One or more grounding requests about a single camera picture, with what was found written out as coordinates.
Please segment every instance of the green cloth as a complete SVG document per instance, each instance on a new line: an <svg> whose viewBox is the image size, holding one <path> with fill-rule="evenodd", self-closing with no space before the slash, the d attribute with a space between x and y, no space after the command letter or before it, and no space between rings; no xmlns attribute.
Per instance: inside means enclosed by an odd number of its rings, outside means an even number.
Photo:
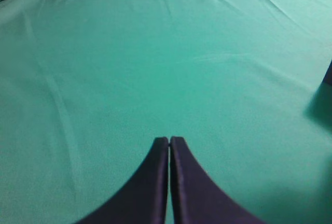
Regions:
<svg viewBox="0 0 332 224"><path fill-rule="evenodd" d="M77 221L171 135L267 223L330 223L331 17L332 0L0 2L0 223Z"/></svg>

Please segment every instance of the black curved object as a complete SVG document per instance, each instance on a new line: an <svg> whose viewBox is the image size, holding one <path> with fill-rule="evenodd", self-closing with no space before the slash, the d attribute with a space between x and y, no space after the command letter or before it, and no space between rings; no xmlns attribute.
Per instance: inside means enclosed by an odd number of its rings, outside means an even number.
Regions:
<svg viewBox="0 0 332 224"><path fill-rule="evenodd" d="M134 175L79 224L162 224L168 192L168 140L156 138Z"/></svg>
<svg viewBox="0 0 332 224"><path fill-rule="evenodd" d="M171 139L171 194L175 224L263 224L209 178L184 138Z"/></svg>
<svg viewBox="0 0 332 224"><path fill-rule="evenodd" d="M325 83L332 86L332 62L330 64L330 67L328 68L326 75L323 80Z"/></svg>

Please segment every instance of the dark purple object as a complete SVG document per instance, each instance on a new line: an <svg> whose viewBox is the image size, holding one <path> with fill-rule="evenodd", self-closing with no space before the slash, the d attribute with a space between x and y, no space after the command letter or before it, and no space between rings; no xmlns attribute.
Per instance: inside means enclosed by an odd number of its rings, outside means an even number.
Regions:
<svg viewBox="0 0 332 224"><path fill-rule="evenodd" d="M129 181L79 224L163 224L168 192L168 140L156 138Z"/></svg>
<svg viewBox="0 0 332 224"><path fill-rule="evenodd" d="M171 139L171 194L175 224L263 224L209 178L184 138Z"/></svg>

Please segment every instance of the teal fabric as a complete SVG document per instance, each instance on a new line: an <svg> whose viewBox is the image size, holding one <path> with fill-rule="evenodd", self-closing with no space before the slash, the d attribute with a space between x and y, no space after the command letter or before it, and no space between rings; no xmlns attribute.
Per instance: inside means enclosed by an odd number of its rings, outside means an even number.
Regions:
<svg viewBox="0 0 332 224"><path fill-rule="evenodd" d="M0 223L77 221L171 135L267 223L330 223L331 17L332 0L2 1Z"/></svg>

